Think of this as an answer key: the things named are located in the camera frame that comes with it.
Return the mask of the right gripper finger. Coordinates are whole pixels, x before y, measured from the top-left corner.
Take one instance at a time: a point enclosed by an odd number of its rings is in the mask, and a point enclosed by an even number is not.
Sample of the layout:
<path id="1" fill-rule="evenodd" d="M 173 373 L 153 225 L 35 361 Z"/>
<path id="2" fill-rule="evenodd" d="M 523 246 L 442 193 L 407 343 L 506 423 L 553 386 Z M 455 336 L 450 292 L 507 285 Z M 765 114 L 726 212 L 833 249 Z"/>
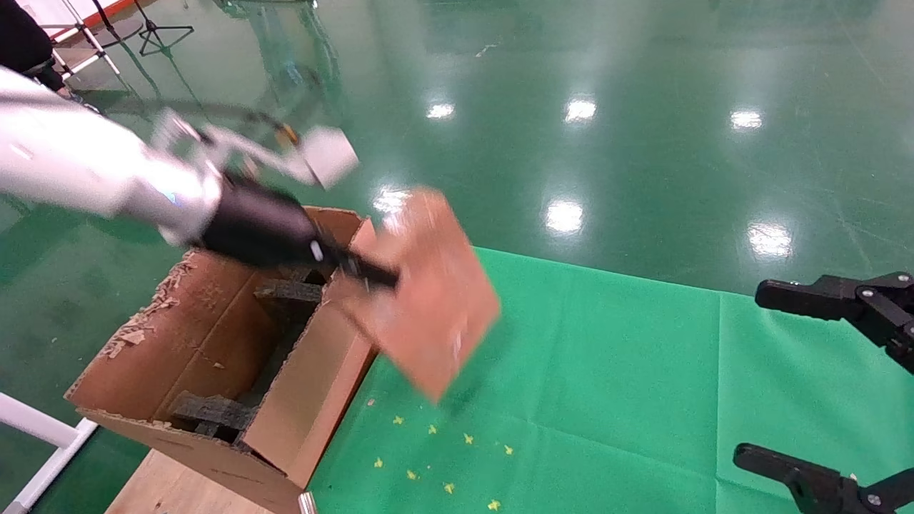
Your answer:
<path id="1" fill-rule="evenodd" d="M 800 513 L 897 513 L 913 501 L 913 469 L 862 487 L 855 478 L 751 443 L 734 450 L 734 464 L 786 486 Z"/>
<path id="2" fill-rule="evenodd" d="M 858 280 L 821 276 L 811 284 L 764 280 L 764 309 L 820 320 L 845 320 L 905 371 L 913 371 L 913 277 L 908 272 Z"/>

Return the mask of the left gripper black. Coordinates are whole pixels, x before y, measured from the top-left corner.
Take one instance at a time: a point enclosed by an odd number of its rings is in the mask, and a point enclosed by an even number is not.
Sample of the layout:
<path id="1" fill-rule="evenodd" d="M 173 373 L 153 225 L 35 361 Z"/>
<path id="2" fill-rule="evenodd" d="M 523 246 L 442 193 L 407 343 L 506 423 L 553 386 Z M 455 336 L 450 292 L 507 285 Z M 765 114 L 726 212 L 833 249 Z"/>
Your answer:
<path id="1" fill-rule="evenodd" d="M 398 271 L 339 248 L 296 198 L 241 175 L 225 176 L 202 247 L 255 268 L 337 266 L 368 287 L 398 286 Z"/>

